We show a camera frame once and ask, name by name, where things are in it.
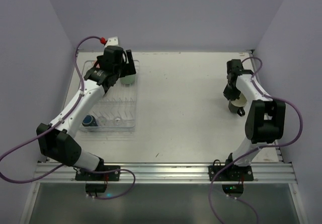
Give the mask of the black mug with handle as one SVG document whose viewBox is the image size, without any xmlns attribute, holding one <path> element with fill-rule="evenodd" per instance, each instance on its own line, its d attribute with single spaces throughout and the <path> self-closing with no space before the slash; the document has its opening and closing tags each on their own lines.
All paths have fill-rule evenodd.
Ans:
<svg viewBox="0 0 322 224">
<path fill-rule="evenodd" d="M 229 100 L 228 101 L 228 109 L 230 113 L 237 114 L 240 117 L 245 116 L 245 110 L 244 107 L 247 104 L 247 100 L 243 94 L 239 96 L 239 98 L 235 100 Z"/>
</svg>

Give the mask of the light green plastic cup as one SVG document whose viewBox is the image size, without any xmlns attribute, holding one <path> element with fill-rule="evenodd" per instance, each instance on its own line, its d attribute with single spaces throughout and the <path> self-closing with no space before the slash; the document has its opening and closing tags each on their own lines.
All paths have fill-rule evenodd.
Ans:
<svg viewBox="0 0 322 224">
<path fill-rule="evenodd" d="M 136 81 L 136 74 L 132 74 L 132 75 L 128 75 L 120 78 L 120 83 L 125 86 L 132 85 L 135 83 L 135 81 Z"/>
</svg>

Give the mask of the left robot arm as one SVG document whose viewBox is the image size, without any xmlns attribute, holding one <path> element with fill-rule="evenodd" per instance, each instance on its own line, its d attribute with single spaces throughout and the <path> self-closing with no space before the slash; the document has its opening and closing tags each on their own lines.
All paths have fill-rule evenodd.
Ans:
<svg viewBox="0 0 322 224">
<path fill-rule="evenodd" d="M 126 76 L 136 74 L 131 50 L 120 46 L 106 46 L 103 55 L 83 76 L 79 90 L 49 124 L 41 123 L 36 133 L 42 155 L 69 167 L 101 172 L 102 158 L 82 149 L 75 141 L 76 133 L 93 106 Z"/>
</svg>

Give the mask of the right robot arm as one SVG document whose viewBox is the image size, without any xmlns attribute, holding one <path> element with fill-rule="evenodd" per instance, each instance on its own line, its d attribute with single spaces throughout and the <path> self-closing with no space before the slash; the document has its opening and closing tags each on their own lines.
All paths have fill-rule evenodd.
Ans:
<svg viewBox="0 0 322 224">
<path fill-rule="evenodd" d="M 227 85 L 223 95 L 228 100 L 229 111 L 244 116 L 244 107 L 250 105 L 245 122 L 245 139 L 229 157 L 234 166 L 248 167 L 262 147 L 283 136 L 286 105 L 280 100 L 273 100 L 259 86 L 254 72 L 245 69 L 240 59 L 228 61 L 226 67 Z"/>
</svg>

